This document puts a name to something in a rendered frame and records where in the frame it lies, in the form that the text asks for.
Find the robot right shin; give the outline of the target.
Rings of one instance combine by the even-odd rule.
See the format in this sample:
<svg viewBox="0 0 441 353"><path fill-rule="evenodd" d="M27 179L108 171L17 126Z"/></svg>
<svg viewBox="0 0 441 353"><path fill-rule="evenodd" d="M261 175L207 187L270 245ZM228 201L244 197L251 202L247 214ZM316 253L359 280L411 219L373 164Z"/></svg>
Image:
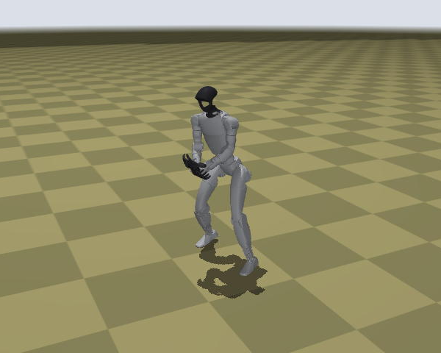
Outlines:
<svg viewBox="0 0 441 353"><path fill-rule="evenodd" d="M195 210L196 210L196 208L195 208ZM206 215L199 215L197 212L194 211L194 214L195 214L199 224L202 226L203 230L206 232L206 234L211 235L212 234L211 213L208 212Z"/></svg>

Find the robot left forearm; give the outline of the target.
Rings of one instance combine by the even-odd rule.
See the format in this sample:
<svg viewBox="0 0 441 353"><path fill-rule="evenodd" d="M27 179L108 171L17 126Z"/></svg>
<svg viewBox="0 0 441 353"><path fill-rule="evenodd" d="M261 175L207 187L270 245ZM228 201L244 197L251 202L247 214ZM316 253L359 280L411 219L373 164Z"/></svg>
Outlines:
<svg viewBox="0 0 441 353"><path fill-rule="evenodd" d="M206 171L210 171L213 168L215 168L216 166L218 166L221 163L226 162L233 154L232 149L228 148L226 149L222 154L218 153L216 154L216 156L214 156L212 159L206 161L204 164L206 164L207 166L205 168L200 168L200 171L202 169L204 169L204 171L202 173L205 173Z"/></svg>

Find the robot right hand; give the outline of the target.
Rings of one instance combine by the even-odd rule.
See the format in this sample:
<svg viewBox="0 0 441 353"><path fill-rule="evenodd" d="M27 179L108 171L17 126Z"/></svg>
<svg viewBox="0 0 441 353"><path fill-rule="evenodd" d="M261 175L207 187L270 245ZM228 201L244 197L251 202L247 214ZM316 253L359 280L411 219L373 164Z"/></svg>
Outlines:
<svg viewBox="0 0 441 353"><path fill-rule="evenodd" d="M200 178L205 179L205 180L209 179L211 177L211 175L209 175L209 174L205 175L207 173L207 171L202 174L204 169L202 169L201 171L197 171L196 169L197 169L197 167L195 167L193 170L191 169L193 175L196 175L197 177L200 177Z"/></svg>

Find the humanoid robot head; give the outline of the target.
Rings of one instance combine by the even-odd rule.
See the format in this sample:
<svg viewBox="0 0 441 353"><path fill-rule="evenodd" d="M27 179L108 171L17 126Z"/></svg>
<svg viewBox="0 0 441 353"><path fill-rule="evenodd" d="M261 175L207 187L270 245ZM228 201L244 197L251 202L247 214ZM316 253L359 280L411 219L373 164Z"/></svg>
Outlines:
<svg viewBox="0 0 441 353"><path fill-rule="evenodd" d="M201 109L206 112L206 117L208 118L215 117L218 113L223 112L217 109L215 105L212 105L212 100L216 97L217 93L218 92L213 87L206 86L200 89L199 92L197 92L196 94L195 98L198 100ZM204 107L201 103L202 101L209 102L209 105ZM212 113L214 113L215 111L217 111L218 113L213 115Z"/></svg>

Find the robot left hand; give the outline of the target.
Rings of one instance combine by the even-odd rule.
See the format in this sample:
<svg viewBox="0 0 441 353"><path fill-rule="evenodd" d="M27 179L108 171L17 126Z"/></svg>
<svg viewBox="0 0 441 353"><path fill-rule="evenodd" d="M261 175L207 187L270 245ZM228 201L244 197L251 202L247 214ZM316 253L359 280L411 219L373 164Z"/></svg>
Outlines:
<svg viewBox="0 0 441 353"><path fill-rule="evenodd" d="M206 164L204 164L204 163L197 163L197 162L195 162L195 161L192 161L191 159L190 159L190 157L189 157L189 155L188 154L186 154L186 156L187 156L187 159L185 158L185 154L183 154L183 162L184 162L184 164L185 164L185 166L187 167L187 168L190 168L190 169L194 169L195 167L197 167L197 171L200 171L200 169L199 169L199 167L200 168L205 168L207 165Z"/></svg>

